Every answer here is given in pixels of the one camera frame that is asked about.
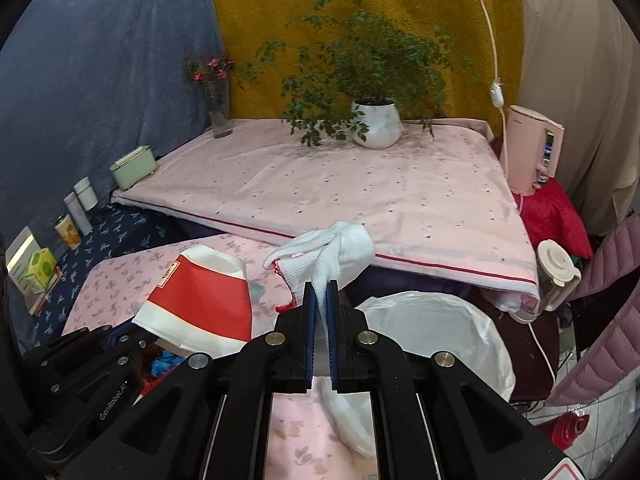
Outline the white knitted sock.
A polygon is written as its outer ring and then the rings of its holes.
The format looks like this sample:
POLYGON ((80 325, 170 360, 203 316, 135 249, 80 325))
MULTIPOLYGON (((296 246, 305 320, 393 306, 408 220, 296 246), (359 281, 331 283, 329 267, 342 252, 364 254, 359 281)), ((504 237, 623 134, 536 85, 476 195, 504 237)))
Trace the white knitted sock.
POLYGON ((339 290, 344 289, 367 269, 373 257, 374 245, 364 226, 337 221, 326 229, 312 230, 293 238, 272 252, 262 264, 266 270, 280 275, 291 292, 292 300, 278 307, 279 312, 301 306, 307 284, 314 289, 317 307, 314 308, 312 374, 319 389, 320 404, 337 439, 368 460, 375 456, 372 430, 363 425, 356 408, 331 388, 328 285, 334 281, 339 290))

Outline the red white paper cup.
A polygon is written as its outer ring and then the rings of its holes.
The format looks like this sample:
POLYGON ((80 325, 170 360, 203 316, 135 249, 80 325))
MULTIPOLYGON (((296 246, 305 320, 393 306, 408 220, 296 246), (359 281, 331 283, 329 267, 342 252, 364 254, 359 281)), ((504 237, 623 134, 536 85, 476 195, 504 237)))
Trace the red white paper cup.
POLYGON ((252 339, 244 262, 205 245, 180 252, 134 324, 182 351, 214 359, 240 351, 252 339))

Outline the pink rabbit tablecloth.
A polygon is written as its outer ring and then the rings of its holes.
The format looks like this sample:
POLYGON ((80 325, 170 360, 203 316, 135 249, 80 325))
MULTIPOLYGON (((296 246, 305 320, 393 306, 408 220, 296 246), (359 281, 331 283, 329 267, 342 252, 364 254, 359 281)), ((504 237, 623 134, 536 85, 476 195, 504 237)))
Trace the pink rabbit tablecloth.
MULTIPOLYGON (((98 263, 76 295, 63 333, 120 324, 132 318, 177 256, 193 245, 243 260, 250 284, 265 291, 252 295, 255 336, 271 330, 277 307, 291 301, 285 281, 262 263, 272 246, 234 235, 188 240, 98 263)), ((278 394, 273 399, 266 477, 268 479, 375 479, 376 460, 360 456, 334 431, 321 404, 320 389, 306 394, 278 394)))

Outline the green yellow carton box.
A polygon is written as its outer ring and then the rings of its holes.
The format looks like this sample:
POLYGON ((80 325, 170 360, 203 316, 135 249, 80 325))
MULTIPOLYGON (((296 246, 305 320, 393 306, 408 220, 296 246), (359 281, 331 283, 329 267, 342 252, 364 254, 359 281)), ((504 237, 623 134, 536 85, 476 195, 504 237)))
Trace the green yellow carton box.
POLYGON ((56 268, 56 259, 49 248, 41 248, 32 254, 24 279, 35 292, 46 290, 56 268))

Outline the white flat book box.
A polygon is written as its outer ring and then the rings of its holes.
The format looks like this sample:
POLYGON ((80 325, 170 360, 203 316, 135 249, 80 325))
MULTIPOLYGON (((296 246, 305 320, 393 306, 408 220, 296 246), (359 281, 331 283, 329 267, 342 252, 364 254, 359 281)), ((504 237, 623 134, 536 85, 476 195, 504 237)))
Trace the white flat book box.
POLYGON ((24 296, 43 292, 43 287, 38 281, 27 276, 32 257, 40 249, 32 230, 25 226, 6 250, 6 270, 11 281, 24 296))

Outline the orange print tin can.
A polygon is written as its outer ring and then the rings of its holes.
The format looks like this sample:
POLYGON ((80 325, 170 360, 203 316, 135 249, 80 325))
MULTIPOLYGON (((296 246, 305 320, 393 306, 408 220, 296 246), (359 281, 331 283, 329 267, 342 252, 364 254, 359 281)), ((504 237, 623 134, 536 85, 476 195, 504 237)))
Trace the orange print tin can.
POLYGON ((81 244, 81 236, 77 231, 75 223, 69 214, 62 214, 58 217, 54 225, 55 231, 61 240, 71 250, 77 249, 81 244))

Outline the white cylindrical canister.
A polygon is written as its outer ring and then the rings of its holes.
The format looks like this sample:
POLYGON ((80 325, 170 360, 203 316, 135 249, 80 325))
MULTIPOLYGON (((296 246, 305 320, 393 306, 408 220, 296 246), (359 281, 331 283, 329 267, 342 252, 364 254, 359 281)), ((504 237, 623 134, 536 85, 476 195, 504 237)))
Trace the white cylindrical canister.
POLYGON ((93 210, 99 203, 98 196, 96 196, 88 177, 83 177, 74 184, 74 192, 85 211, 93 210))

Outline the mint green box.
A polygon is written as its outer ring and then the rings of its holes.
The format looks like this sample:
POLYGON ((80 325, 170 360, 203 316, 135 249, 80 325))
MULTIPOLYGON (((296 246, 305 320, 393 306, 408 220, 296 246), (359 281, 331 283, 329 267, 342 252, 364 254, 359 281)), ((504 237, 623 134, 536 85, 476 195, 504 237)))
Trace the mint green box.
POLYGON ((117 186, 123 191, 152 174, 155 169, 156 160, 149 145, 138 146, 110 166, 117 186))

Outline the red cushion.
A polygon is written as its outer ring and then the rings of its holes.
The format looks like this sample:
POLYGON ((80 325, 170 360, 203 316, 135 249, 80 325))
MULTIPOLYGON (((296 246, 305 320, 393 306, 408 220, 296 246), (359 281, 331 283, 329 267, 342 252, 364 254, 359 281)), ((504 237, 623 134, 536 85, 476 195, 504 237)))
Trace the red cushion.
POLYGON ((533 195, 512 196, 533 248, 544 240, 554 240, 571 256, 592 258, 584 222, 558 180, 550 178, 533 195))

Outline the glass vase red flowers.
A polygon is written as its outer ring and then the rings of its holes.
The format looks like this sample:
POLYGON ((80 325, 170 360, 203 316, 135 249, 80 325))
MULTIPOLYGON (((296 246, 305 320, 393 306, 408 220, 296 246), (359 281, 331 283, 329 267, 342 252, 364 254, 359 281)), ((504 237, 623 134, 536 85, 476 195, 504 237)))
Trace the glass vase red flowers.
POLYGON ((233 131, 229 122, 229 82, 234 63, 227 55, 210 58, 192 58, 186 62, 188 77, 205 96, 207 114, 215 139, 230 136, 233 131))

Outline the pink water dispenser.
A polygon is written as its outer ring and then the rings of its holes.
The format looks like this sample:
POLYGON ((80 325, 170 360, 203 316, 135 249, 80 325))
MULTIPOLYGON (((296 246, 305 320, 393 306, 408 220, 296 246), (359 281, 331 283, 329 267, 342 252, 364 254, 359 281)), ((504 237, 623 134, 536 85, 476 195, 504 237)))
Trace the pink water dispenser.
POLYGON ((563 136, 558 122, 529 108, 510 106, 500 162, 513 193, 531 196, 555 176, 563 136))

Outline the red thermos bottle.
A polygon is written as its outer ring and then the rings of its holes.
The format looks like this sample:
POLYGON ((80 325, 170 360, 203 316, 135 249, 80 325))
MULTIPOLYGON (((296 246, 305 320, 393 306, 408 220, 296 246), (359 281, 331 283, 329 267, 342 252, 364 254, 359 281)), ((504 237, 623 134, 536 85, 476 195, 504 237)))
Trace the red thermos bottle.
POLYGON ((566 412, 548 422, 543 422, 537 426, 537 429, 559 450, 566 451, 586 431, 589 422, 589 415, 566 412))

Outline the pink puffer jacket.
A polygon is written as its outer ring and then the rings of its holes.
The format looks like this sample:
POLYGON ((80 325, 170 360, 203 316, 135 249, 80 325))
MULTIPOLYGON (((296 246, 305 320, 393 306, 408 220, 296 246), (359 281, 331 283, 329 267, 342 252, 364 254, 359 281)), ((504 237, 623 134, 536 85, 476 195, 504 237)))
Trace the pink puffer jacket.
POLYGON ((576 364, 548 396, 552 406, 588 404, 639 366, 639 215, 608 234, 568 297, 576 364))

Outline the blue fabric backdrop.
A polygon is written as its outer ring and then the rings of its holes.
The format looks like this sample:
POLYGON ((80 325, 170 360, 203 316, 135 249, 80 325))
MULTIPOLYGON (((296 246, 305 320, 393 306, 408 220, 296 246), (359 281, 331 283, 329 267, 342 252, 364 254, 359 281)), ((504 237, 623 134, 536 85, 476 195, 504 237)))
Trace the blue fabric backdrop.
POLYGON ((112 163, 165 155, 207 122, 186 63, 224 50, 213 0, 32 0, 1 50, 1 232, 52 249, 64 197, 112 163))

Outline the beige curtain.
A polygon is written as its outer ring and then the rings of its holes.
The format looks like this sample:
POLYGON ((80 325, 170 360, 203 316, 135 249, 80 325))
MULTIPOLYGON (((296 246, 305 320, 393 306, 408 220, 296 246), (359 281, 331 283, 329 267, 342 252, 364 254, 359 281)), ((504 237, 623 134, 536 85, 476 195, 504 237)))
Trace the beige curtain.
POLYGON ((561 124, 555 177, 587 231, 626 217, 639 184, 639 43, 612 0, 522 0, 521 105, 561 124))

